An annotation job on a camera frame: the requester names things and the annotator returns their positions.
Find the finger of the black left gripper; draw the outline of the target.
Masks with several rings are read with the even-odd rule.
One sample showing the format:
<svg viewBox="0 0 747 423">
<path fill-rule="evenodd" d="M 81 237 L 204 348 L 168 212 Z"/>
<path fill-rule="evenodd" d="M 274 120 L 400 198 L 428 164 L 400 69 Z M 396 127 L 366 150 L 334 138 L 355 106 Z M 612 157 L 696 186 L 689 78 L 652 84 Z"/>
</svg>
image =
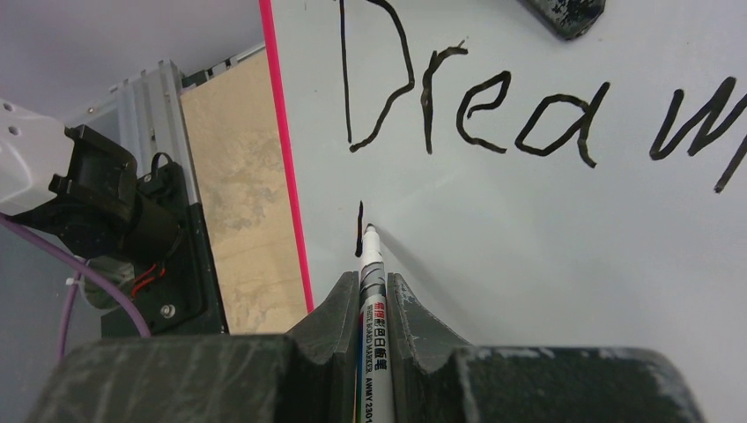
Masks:
<svg viewBox="0 0 747 423">
<path fill-rule="evenodd" d="M 605 0 L 521 0 L 521 4 L 553 35 L 575 40 L 603 15 Z"/>
</svg>

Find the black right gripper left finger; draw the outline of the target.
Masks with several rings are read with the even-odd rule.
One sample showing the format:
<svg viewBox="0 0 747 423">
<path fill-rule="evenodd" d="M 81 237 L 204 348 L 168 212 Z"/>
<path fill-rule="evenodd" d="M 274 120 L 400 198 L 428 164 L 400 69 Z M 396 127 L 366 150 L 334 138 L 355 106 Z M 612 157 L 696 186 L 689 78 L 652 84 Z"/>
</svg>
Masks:
<svg viewBox="0 0 747 423">
<path fill-rule="evenodd" d="M 52 373 L 31 422 L 350 422 L 359 275 L 287 332 L 119 338 Z"/>
</svg>

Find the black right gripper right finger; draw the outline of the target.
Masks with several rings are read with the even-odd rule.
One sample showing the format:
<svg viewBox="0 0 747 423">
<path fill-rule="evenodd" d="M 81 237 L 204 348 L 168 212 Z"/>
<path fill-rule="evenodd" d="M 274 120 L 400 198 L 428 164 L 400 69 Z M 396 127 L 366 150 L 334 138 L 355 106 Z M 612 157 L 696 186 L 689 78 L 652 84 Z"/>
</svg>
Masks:
<svg viewBox="0 0 747 423">
<path fill-rule="evenodd" d="M 388 276 L 399 422 L 701 422 L 673 364 L 627 347 L 473 345 Z"/>
</svg>

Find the white whiteboard marker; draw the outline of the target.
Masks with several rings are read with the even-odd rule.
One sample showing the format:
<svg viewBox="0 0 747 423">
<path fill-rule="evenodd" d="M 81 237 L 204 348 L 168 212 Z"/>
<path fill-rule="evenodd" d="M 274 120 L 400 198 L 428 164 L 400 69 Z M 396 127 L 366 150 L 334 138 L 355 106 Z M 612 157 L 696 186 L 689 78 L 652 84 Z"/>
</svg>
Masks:
<svg viewBox="0 0 747 423">
<path fill-rule="evenodd" d="M 387 273 L 376 227 L 361 237 L 359 274 L 358 422 L 394 422 L 394 391 L 388 340 Z"/>
</svg>

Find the pink framed whiteboard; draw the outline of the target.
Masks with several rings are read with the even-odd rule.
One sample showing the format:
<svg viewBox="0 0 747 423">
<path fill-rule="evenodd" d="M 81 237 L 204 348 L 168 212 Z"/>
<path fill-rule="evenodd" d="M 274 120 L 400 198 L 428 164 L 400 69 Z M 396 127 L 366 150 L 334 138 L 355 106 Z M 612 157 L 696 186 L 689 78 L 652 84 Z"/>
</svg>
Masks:
<svg viewBox="0 0 747 423">
<path fill-rule="evenodd" d="M 470 342 L 662 353 L 746 419 L 746 4 L 264 1 L 310 306 L 389 271 Z"/>
</svg>

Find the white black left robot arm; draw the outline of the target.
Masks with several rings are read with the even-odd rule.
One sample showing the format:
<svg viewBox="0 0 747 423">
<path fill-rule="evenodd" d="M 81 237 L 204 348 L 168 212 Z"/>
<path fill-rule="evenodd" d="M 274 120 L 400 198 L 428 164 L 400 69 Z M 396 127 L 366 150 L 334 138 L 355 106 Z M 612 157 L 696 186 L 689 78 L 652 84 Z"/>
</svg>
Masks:
<svg viewBox="0 0 747 423">
<path fill-rule="evenodd" d="M 395 25 L 407 66 L 408 83 L 385 102 L 371 134 L 352 142 L 346 58 L 344 1 L 340 41 L 345 122 L 350 151 L 371 144 L 394 102 L 414 88 L 406 34 L 389 1 L 367 1 L 382 8 Z M 602 16 L 606 1 L 523 1 L 561 40 L 583 34 Z M 86 126 L 68 127 L 9 102 L 1 112 L 1 218 L 57 237 L 84 259 L 114 255 L 134 263 L 159 263 L 178 250 L 192 230 L 176 214 L 140 188 L 137 160 L 127 149 Z"/>
</svg>

